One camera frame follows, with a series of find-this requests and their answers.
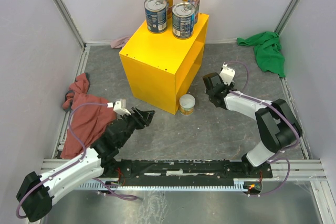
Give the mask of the blue can metal pull-tab lid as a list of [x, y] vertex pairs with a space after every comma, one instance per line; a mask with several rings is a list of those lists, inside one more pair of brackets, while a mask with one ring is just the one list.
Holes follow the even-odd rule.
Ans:
[[166, 0], [145, 0], [146, 25], [150, 32], [160, 34], [167, 29]]

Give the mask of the blue can with pull-tab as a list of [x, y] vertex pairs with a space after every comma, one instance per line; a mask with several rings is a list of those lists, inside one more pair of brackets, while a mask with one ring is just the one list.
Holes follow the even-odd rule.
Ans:
[[173, 35], [178, 39], [192, 37], [195, 24], [195, 7], [189, 2], [179, 2], [172, 8]]

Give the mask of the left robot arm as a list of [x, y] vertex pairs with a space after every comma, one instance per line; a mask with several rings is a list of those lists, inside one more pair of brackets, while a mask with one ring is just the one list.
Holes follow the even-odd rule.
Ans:
[[16, 216], [36, 222], [47, 215], [52, 206], [77, 186], [100, 176], [110, 177], [116, 171], [114, 157], [135, 130], [148, 127], [155, 115], [153, 110], [125, 108], [123, 100], [102, 103], [109, 112], [121, 117], [107, 127], [89, 147], [80, 143], [82, 152], [63, 165], [40, 175], [31, 172], [25, 176], [16, 195], [19, 205]]

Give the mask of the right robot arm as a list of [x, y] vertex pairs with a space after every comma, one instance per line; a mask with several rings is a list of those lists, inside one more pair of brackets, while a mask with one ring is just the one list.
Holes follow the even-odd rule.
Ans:
[[254, 177], [260, 165], [300, 143], [302, 129], [285, 100], [268, 101], [245, 95], [232, 84], [225, 84], [215, 72], [205, 75], [203, 81], [215, 107], [238, 112], [257, 123], [260, 142], [242, 158], [241, 172], [246, 177]]

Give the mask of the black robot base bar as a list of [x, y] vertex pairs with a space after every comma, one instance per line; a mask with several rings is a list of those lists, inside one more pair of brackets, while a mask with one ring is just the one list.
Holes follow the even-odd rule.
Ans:
[[242, 161], [130, 160], [123, 159], [104, 171], [103, 178], [121, 179], [123, 186], [218, 186], [234, 179], [273, 178], [267, 163], [251, 167]]

